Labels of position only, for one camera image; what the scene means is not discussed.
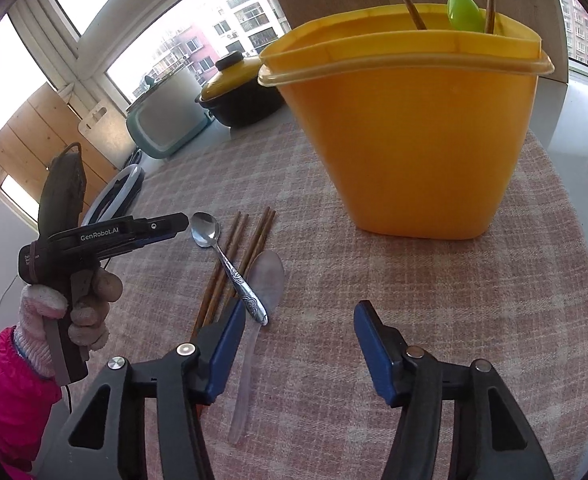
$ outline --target yellow plastic container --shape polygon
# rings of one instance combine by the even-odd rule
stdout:
[[[373,7],[306,23],[261,52],[356,225],[421,238],[482,234],[527,132],[540,37],[496,14],[495,34],[452,30],[447,6]]]

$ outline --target green spoon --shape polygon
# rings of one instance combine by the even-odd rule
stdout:
[[[456,30],[485,31],[485,19],[474,0],[448,0],[448,18]]]

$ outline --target white building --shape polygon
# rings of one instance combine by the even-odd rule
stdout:
[[[201,0],[193,18],[220,56],[255,56],[291,30],[277,0]]]

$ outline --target checkered tablecloth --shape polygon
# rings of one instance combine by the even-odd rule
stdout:
[[[251,215],[246,245],[266,205],[277,211],[267,247],[283,260],[285,293],[256,345],[247,436],[227,443],[243,343],[227,390],[203,415],[218,480],[380,478],[400,412],[375,394],[353,332],[363,299],[440,360],[493,362],[557,480],[572,478],[588,439],[588,251],[532,134],[491,227],[474,240],[356,229],[295,123],[178,156],[145,180],[134,214],[203,210],[224,229],[241,210]],[[215,257],[180,234],[115,258],[109,269],[125,292],[91,375],[110,356],[148,360],[186,340]],[[447,476],[449,403],[444,415],[436,479]],[[151,479],[161,478],[155,432],[152,420]]]

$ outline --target pink jacket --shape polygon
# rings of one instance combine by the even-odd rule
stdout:
[[[61,399],[52,379],[40,378],[13,345],[13,328],[0,333],[0,461],[14,480],[32,477],[51,407]]]

